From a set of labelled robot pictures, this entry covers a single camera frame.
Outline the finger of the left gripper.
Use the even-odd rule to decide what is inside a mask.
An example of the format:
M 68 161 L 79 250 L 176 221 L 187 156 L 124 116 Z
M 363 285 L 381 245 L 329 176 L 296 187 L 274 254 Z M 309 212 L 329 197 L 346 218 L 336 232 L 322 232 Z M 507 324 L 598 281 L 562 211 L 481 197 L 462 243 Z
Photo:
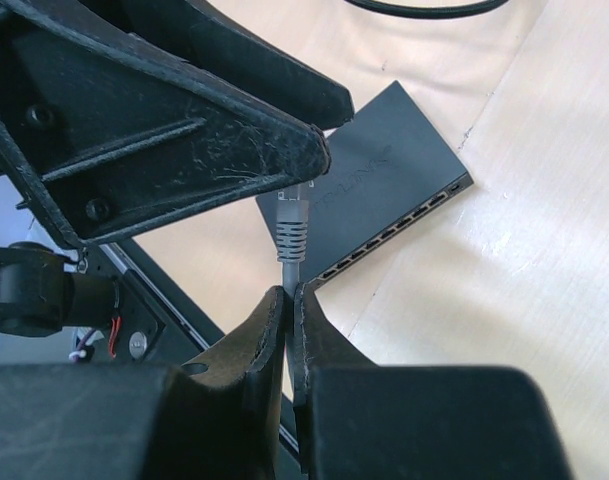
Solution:
M 125 1 L 137 35 L 248 94 L 317 126 L 352 120 L 349 90 L 266 42 L 208 1 Z
M 0 1 L 0 176 L 63 247 L 313 180 L 328 144 L 165 52 L 112 2 Z

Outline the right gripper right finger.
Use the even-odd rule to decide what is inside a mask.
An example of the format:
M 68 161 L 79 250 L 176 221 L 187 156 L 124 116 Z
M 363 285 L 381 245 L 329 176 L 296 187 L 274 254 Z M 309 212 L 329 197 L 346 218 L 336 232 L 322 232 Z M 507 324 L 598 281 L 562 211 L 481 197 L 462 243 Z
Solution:
M 294 296 L 293 409 L 311 479 L 569 479 L 547 401 L 508 366 L 380 366 Z

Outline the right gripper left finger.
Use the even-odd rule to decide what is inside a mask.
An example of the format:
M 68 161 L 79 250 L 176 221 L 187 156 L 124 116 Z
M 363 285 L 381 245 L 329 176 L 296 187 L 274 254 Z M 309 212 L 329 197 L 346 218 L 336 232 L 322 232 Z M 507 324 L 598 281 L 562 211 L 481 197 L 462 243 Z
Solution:
M 0 479 L 272 479 L 285 293 L 180 368 L 0 365 Z

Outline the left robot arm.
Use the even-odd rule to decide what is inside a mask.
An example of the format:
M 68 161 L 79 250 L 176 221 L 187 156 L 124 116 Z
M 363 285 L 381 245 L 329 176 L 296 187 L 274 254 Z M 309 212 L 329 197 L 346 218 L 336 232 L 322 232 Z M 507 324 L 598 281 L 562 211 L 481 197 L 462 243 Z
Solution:
M 0 332 L 104 328 L 65 251 L 325 174 L 346 87 L 206 1 L 0 1 L 0 176 L 55 248 L 0 249 Z

